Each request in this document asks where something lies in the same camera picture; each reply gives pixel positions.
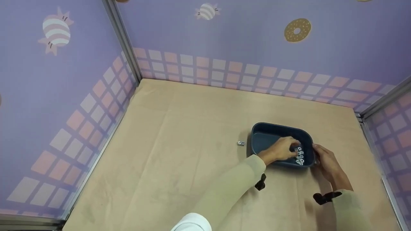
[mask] beige sleeve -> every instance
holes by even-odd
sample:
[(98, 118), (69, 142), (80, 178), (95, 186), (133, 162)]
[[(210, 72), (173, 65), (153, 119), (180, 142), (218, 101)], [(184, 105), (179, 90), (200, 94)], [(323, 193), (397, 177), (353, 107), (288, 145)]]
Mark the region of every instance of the beige sleeve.
[(342, 192), (332, 200), (337, 218), (337, 231), (371, 231), (371, 224), (364, 216), (360, 202), (353, 191), (337, 190)]
[(206, 190), (192, 213), (205, 217), (216, 230), (240, 197), (260, 179), (266, 165), (257, 155), (252, 155), (221, 175)]

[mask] pink grid pattern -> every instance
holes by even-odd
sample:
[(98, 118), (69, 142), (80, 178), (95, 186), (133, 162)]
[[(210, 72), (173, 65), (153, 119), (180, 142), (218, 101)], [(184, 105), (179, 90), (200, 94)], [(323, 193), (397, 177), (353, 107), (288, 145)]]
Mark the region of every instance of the pink grid pattern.
[[(195, 57), (143, 48), (134, 48), (134, 53), (143, 78), (282, 95), (350, 107), (356, 112), (365, 110), (384, 96), (386, 89), (394, 88), (393, 85), (348, 77), (279, 69), (233, 60)], [(159, 63), (165, 68), (157, 68)]]
[[(136, 56), (146, 57), (144, 50), (134, 49), (134, 52)], [(68, 206), (75, 191), (122, 118), (135, 87), (122, 53), (68, 115), (64, 127), (33, 163), (31, 171), (39, 177), (24, 177), (7, 199), (13, 203), (44, 206), (37, 206), (38, 211), (0, 209), (0, 213), (59, 217), (65, 209), (70, 209)]]
[(411, 229), (411, 92), (368, 118), (366, 124), (383, 173)]

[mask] enclosure wall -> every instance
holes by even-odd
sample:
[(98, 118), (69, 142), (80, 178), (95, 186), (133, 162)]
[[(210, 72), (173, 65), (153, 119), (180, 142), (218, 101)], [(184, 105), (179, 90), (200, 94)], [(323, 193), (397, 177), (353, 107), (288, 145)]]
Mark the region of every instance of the enclosure wall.
[(0, 213), (59, 218), (134, 78), (100, 0), (0, 5)]
[[(407, 0), (130, 0), (118, 7), (145, 78), (361, 112), (411, 74), (411, 28), (401, 26), (411, 23)], [(284, 33), (296, 19), (311, 30), (289, 42)]]
[(368, 118), (383, 174), (411, 229), (411, 91)]

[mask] human hand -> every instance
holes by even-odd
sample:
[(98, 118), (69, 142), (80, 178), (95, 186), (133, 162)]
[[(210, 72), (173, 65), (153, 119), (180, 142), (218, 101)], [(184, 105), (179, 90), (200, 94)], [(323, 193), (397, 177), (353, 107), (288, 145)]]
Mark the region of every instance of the human hand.
[(353, 191), (351, 183), (335, 158), (334, 153), (319, 144), (313, 144), (313, 148), (319, 160), (318, 167), (324, 178), (331, 183), (332, 189), (334, 191), (339, 189)]
[(276, 160), (286, 160), (297, 156), (297, 152), (290, 152), (292, 144), (300, 144), (300, 142), (291, 136), (281, 137), (268, 149), (261, 151), (258, 156), (266, 165), (273, 163)]

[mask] donut illustration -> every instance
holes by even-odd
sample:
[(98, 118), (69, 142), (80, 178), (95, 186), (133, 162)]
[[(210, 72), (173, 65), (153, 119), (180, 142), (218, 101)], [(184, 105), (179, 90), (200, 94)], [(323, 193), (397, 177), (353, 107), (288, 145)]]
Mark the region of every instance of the donut illustration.
[(217, 8), (217, 4), (215, 4), (214, 6), (211, 5), (210, 3), (204, 3), (201, 5), (200, 9), (196, 9), (196, 14), (195, 16), (197, 16), (197, 19), (205, 19), (205, 20), (210, 20), (212, 18), (214, 18), (214, 16), (220, 15), (220, 8)]
[(292, 20), (284, 29), (284, 37), (289, 42), (300, 42), (311, 31), (311, 23), (306, 18)]
[(46, 54), (52, 52), (57, 55), (57, 47), (65, 46), (70, 41), (69, 25), (73, 21), (69, 19), (69, 12), (62, 14), (60, 7), (57, 7), (57, 14), (47, 16), (43, 21), (43, 32), (46, 36), (38, 42), (46, 45)]

